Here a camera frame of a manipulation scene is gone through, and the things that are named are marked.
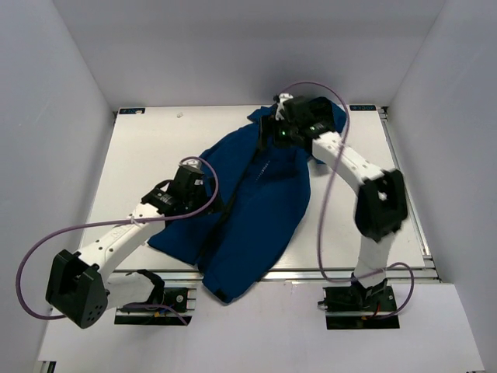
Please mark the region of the blue and black jacket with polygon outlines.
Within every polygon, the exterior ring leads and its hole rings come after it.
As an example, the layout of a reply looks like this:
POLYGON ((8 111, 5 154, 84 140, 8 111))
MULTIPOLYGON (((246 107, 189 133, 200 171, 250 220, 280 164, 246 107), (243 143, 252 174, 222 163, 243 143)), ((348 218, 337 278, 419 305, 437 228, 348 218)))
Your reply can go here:
POLYGON ((219 179, 223 210, 170 222, 148 245, 203 274, 203 286, 229 304, 259 281, 283 255, 311 196, 308 152, 299 147, 257 148, 262 106, 249 123, 225 135, 200 157, 219 179))

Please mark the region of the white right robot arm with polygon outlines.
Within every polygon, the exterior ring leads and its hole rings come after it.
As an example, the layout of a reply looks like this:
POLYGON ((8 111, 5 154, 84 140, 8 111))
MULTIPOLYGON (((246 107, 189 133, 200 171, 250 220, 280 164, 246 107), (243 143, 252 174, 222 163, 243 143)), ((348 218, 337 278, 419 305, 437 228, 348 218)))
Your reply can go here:
POLYGON ((324 97, 307 99, 281 93, 271 112, 259 119, 258 147, 298 147, 323 162, 355 193, 354 222, 360 252, 351 276, 351 302, 362 310, 379 299, 386 284, 388 257, 408 217, 405 181, 400 170, 383 169, 346 143, 349 125, 340 124, 339 108, 324 97))

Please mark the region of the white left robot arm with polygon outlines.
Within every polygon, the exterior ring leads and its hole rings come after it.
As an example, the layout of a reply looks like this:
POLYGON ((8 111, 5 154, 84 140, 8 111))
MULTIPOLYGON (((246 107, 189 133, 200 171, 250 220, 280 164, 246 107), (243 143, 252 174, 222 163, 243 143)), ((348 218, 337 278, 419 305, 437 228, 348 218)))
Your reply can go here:
POLYGON ((109 309, 165 308, 160 276, 143 269, 123 276, 113 272, 169 223, 218 211, 218 192, 218 176, 208 161, 183 159, 173 180, 164 180, 146 193, 126 219, 110 221, 105 235, 54 257, 46 300, 82 329, 94 325, 109 309))

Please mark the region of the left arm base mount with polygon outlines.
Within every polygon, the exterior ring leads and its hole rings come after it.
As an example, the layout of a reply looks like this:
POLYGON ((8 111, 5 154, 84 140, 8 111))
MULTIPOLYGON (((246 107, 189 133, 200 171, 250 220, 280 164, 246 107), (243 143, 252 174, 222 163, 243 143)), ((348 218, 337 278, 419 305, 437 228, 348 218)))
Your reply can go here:
POLYGON ((139 270, 153 285, 151 295, 136 306, 126 303, 116 309, 115 325, 188 326, 196 308, 196 289, 189 285, 166 283, 158 274, 139 270))

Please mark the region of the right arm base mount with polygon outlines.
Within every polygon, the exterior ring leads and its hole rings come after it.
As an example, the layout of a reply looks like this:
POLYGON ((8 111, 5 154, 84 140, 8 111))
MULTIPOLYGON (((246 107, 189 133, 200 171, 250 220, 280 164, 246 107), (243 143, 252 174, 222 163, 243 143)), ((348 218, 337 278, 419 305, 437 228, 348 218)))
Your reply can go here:
POLYGON ((317 306, 325 312, 327 330, 399 329, 397 303, 391 286, 360 302, 351 287, 323 288, 317 306))

